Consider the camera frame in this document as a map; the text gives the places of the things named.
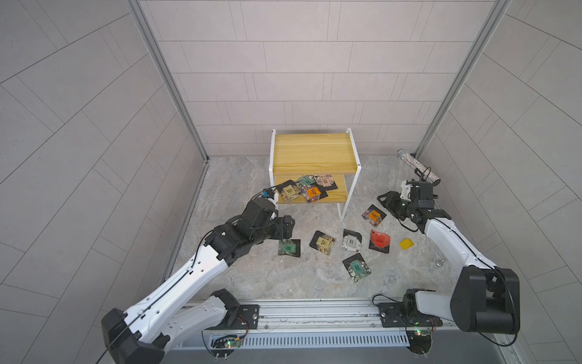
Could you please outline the green label tea bag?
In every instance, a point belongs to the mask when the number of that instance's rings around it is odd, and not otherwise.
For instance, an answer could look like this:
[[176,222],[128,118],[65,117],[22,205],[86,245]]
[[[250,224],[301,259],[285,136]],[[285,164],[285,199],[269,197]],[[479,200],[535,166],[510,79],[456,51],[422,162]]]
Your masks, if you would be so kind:
[[300,239],[280,240],[278,244],[278,255],[299,258],[301,256],[301,240]]

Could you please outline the yellow label tea bag floor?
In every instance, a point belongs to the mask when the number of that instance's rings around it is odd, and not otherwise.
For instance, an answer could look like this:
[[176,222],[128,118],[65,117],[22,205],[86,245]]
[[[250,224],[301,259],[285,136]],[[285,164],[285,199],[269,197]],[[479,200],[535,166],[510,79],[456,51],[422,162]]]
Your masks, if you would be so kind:
[[325,255],[329,256],[335,242],[336,239],[332,236],[325,234],[322,231],[316,231],[309,243],[309,246],[312,249],[318,250],[320,253],[324,253]]

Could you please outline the teal label tea bag floor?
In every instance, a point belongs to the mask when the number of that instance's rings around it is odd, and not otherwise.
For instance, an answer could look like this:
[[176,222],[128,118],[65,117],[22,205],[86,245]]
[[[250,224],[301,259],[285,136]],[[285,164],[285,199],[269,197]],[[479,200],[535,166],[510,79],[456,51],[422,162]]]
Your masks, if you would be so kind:
[[355,283],[361,281],[363,278],[366,278],[371,274],[371,270],[362,257],[361,253],[356,253],[355,255],[344,259],[342,264],[348,271],[352,281]]

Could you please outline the small orange label tea bag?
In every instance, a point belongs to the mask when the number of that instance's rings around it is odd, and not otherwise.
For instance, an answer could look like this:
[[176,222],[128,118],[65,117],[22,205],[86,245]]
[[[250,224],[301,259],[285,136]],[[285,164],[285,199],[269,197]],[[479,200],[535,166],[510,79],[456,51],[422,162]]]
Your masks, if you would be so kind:
[[372,204],[363,212],[362,217],[372,226],[377,227],[386,218],[386,213]]

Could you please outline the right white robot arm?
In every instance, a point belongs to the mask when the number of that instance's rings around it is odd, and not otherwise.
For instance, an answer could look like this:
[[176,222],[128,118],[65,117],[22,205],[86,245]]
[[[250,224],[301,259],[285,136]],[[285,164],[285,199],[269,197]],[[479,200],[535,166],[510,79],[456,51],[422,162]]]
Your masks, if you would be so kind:
[[456,227],[452,217],[435,205],[428,181],[406,180],[401,191],[377,197],[394,218],[406,219],[435,243],[459,277],[452,294],[411,289],[404,302],[414,313],[436,316],[464,332],[516,335],[521,327],[520,281],[508,268],[486,258]]

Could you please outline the teal label tea bag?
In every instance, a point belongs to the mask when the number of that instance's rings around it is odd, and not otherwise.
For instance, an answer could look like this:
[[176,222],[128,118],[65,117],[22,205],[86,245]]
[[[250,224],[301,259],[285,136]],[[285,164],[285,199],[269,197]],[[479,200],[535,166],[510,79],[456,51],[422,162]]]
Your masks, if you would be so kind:
[[316,185],[317,181],[316,181],[316,178],[314,175],[303,175],[296,180],[296,184],[300,188],[304,188],[304,187]]

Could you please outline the yellow label tea bag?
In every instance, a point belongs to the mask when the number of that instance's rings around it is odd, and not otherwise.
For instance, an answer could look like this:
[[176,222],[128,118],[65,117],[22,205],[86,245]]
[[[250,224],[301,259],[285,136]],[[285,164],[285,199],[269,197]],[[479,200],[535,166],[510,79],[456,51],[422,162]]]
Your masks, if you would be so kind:
[[299,186],[294,180],[287,180],[277,185],[276,190],[284,203],[289,203],[302,195]]

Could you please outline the red tea bag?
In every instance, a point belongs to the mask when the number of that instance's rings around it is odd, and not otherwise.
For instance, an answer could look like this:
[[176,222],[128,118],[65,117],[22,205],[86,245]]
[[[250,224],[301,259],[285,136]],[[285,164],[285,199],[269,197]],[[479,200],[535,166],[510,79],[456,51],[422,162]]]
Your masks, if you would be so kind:
[[390,252],[391,237],[388,234],[371,230],[371,236],[368,244],[370,250],[386,253]]

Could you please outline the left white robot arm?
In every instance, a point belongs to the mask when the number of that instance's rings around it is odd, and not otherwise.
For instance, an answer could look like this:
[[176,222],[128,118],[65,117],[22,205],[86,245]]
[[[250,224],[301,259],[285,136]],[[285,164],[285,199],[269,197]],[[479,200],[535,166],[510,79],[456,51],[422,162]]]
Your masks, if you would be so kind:
[[239,301],[226,289],[189,309],[186,304],[214,277],[266,240],[290,239],[294,219],[280,216],[270,197],[251,199],[243,213],[214,227],[193,257],[144,299],[112,309],[101,321],[106,352],[116,363],[160,363],[165,354],[206,329],[231,328]]

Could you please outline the white label tea bag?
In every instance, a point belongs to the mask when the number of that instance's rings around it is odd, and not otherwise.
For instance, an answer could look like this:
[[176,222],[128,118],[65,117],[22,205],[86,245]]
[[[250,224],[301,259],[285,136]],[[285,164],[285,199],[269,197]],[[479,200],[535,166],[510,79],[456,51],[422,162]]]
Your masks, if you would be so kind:
[[341,247],[346,251],[359,253],[362,250],[362,235],[359,232],[344,229]]

